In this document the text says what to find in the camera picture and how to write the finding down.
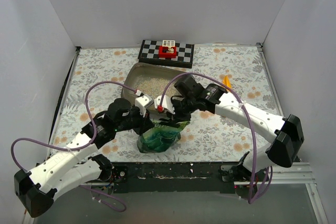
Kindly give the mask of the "green litter bag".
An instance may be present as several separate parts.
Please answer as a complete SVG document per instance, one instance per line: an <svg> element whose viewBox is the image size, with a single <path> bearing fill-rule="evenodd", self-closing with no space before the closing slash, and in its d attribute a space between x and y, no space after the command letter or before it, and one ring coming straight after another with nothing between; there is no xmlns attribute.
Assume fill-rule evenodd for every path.
<svg viewBox="0 0 336 224"><path fill-rule="evenodd" d="M141 153L162 153L181 139L181 132L190 121L154 121L154 127L138 137L137 147Z"/></svg>

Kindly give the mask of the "yellow plastic litter scoop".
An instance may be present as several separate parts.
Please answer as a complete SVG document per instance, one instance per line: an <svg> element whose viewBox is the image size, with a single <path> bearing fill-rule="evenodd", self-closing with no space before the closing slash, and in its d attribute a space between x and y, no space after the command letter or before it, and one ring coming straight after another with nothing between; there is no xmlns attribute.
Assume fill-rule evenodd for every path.
<svg viewBox="0 0 336 224"><path fill-rule="evenodd" d="M225 75L223 80L222 80L222 83L227 87L227 90L230 92L231 89L232 89L232 85L230 83L230 80L229 80L229 77L228 75Z"/></svg>

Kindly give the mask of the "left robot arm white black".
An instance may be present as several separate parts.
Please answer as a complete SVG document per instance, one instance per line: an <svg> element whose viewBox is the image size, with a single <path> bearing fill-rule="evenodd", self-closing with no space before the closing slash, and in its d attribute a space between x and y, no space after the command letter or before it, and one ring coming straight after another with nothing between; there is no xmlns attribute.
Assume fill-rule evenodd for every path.
<svg viewBox="0 0 336 224"><path fill-rule="evenodd" d="M83 183L108 181L112 176L111 162L104 155L93 153L119 132L134 130L141 134L152 128L147 110L152 103L148 95L136 98L134 105L126 99L115 99L82 128L64 151L30 170L20 169L14 175L15 194L30 216L41 216L57 198Z"/></svg>

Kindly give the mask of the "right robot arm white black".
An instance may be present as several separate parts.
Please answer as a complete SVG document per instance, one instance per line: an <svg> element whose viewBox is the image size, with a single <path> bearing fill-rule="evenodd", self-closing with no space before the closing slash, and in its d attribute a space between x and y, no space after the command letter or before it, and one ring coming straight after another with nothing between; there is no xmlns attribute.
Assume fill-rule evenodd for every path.
<svg viewBox="0 0 336 224"><path fill-rule="evenodd" d="M224 171L227 181L251 180L257 172L269 166L292 166L304 142L301 121L297 116L291 114L284 118L239 102L226 88L214 83L203 87L192 75L179 78L174 87L182 99L171 100L173 120L186 121L196 110L208 111L254 129L268 142L256 154L245 153L237 165Z"/></svg>

